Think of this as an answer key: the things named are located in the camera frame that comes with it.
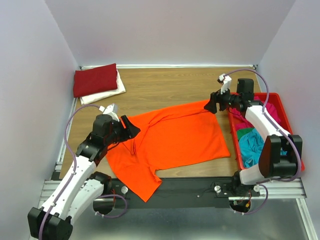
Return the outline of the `orange t-shirt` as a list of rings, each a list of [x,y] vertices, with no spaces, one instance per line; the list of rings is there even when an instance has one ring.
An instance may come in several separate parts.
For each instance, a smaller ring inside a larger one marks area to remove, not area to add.
[[[110,150],[106,159],[116,177],[144,202],[162,180],[158,170],[189,166],[230,156],[207,101],[170,106],[128,119],[140,133]]]

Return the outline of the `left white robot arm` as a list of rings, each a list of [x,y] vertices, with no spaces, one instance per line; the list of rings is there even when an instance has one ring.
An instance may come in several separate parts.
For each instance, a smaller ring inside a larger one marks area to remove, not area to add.
[[[110,148],[133,139],[139,132],[125,115],[98,115],[58,187],[40,208],[29,211],[30,235],[38,240],[68,240],[76,220],[95,199],[117,198],[111,193],[111,177],[96,168]]]

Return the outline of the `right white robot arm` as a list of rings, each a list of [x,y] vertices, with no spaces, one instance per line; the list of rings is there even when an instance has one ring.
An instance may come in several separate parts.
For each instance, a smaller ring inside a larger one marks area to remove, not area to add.
[[[217,81],[221,88],[211,93],[204,109],[212,114],[237,110],[254,126],[264,142],[258,163],[236,171],[229,184],[230,191],[241,196],[255,185],[270,180],[291,182],[297,179],[302,170],[302,138],[281,127],[267,111],[266,102],[254,99],[252,79],[238,79],[236,93],[230,92],[230,76],[222,74]]]

